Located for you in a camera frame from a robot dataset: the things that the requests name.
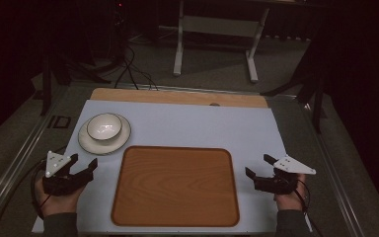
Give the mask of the black metal stand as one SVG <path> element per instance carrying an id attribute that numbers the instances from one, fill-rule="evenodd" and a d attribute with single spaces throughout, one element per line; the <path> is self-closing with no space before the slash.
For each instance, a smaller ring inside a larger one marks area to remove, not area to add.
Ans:
<path id="1" fill-rule="evenodd" d="M 68 68 L 82 74 L 93 82 L 107 84 L 108 80 L 99 77 L 96 73 L 82 66 L 61 52 L 48 52 L 42 59 L 42 89 L 38 91 L 38 97 L 42 100 L 40 114 L 46 115 L 52 103 L 52 78 L 60 85 L 69 85 L 71 82 Z"/>
<path id="2" fill-rule="evenodd" d="M 297 85 L 302 85 L 296 96 L 299 104 L 307 104 L 314 98 L 312 124 L 317 133 L 321 132 L 320 117 L 324 94 L 323 58 L 319 55 L 319 42 L 312 39 L 291 79 L 275 89 L 261 92 L 262 96 L 273 97 Z"/>

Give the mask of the white plate with dark rim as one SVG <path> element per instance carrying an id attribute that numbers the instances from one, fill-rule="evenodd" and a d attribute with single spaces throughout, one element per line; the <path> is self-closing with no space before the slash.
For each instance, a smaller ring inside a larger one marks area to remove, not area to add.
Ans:
<path id="1" fill-rule="evenodd" d="M 121 115 L 114 115 L 120 118 L 122 129 L 117 136 L 109 140 L 95 140 L 89 136 L 86 128 L 91 118 L 82 124 L 78 132 L 78 142 L 85 151 L 97 155 L 106 155 L 119 150 L 128 141 L 131 135 L 129 121 Z"/>

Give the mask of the black floor socket box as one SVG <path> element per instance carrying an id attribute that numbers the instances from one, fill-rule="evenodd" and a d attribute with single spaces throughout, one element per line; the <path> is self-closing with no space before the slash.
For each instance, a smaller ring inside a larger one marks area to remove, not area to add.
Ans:
<path id="1" fill-rule="evenodd" d="M 71 123 L 71 117 L 64 116 L 52 116 L 49 123 L 47 124 L 48 128 L 64 129 L 68 128 Z"/>

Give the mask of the white metal table frame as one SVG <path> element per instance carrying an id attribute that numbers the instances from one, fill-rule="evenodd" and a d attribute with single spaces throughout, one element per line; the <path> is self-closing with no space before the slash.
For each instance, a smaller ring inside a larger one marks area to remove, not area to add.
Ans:
<path id="1" fill-rule="evenodd" d="M 259 82 L 259 76 L 255 63 L 255 54 L 265 28 L 266 18 L 269 8 L 264 8 L 260 19 L 255 21 L 229 20 L 220 18 L 209 18 L 201 16 L 191 16 L 184 13 L 185 2 L 180 0 L 179 20 L 178 20 L 178 44 L 175 55 L 173 74 L 182 74 L 183 55 L 184 55 L 184 32 L 214 34 L 233 37 L 251 38 L 253 44 L 245 52 L 250 80 L 252 83 Z"/>

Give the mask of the person's right hand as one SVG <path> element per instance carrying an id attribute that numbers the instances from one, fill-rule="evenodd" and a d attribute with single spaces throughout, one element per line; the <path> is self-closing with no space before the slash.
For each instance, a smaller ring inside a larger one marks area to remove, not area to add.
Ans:
<path id="1" fill-rule="evenodd" d="M 275 195 L 273 200 L 276 202 L 278 210 L 299 210 L 302 211 L 305 205 L 306 176 L 304 174 L 297 175 L 297 188 L 289 195 Z"/>

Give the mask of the person's left hand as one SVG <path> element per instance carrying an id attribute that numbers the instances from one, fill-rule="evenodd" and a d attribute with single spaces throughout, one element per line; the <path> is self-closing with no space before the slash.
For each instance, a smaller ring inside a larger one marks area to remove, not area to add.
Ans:
<path id="1" fill-rule="evenodd" d="M 35 186 L 36 195 L 38 196 L 38 206 L 44 217 L 59 213 L 76 213 L 78 200 L 85 190 L 82 187 L 70 195 L 55 197 L 47 195 L 44 192 L 42 179 L 38 179 Z"/>

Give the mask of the brown wooden tray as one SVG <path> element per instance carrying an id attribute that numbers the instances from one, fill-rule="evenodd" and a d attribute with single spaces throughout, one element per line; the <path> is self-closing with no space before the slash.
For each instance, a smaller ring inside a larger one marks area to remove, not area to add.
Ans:
<path id="1" fill-rule="evenodd" d="M 112 222 L 134 227 L 233 227 L 240 220 L 231 154 L 223 148 L 130 146 Z"/>

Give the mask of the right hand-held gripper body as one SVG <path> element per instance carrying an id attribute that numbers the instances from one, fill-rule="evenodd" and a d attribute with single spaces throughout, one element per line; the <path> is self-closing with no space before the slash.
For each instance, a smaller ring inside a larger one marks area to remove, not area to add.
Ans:
<path id="1" fill-rule="evenodd" d="M 289 195 L 297 188 L 297 175 L 315 175 L 316 170 L 286 155 L 276 159 L 273 167 L 274 176 L 271 178 L 256 175 L 254 187 L 256 190 L 276 195 Z"/>

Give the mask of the white bowl with dark rim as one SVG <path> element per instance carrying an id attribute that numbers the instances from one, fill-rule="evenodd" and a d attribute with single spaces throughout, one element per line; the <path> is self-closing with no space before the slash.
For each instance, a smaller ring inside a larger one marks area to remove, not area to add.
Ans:
<path id="1" fill-rule="evenodd" d="M 117 136 L 122 129 L 120 118 L 114 114 L 100 114 L 91 118 L 87 133 L 95 140 L 109 140 Z"/>

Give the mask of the white table mat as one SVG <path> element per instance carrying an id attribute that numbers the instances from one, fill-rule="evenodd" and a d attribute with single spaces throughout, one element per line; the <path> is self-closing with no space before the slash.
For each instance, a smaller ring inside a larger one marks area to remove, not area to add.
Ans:
<path id="1" fill-rule="evenodd" d="M 233 227 L 128 227 L 111 220 L 115 186 L 123 150 L 106 156 L 90 154 L 78 142 L 81 126 L 90 118 L 114 113 L 131 124 L 126 145 L 174 147 L 217 147 L 230 152 L 234 167 L 240 220 Z M 270 109 L 214 107 L 210 105 L 172 105 L 89 100 L 85 103 L 65 151 L 78 154 L 72 167 L 78 172 L 98 160 L 94 180 L 78 202 L 77 227 L 84 234 L 260 234 L 273 232 L 276 206 L 273 195 L 254 189 L 245 175 L 250 168 L 261 177 L 273 174 L 264 161 L 269 154 L 276 159 L 286 155 L 280 133 Z"/>

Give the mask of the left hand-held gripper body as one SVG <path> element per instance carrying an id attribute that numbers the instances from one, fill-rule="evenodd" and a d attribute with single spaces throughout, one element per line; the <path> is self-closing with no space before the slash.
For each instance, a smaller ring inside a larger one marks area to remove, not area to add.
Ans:
<path id="1" fill-rule="evenodd" d="M 43 190 L 52 196 L 67 196 L 76 190 L 85 187 L 94 179 L 92 175 L 71 174 L 66 168 L 70 161 L 69 156 L 57 154 L 52 151 L 47 152 L 44 177 L 42 178 Z"/>

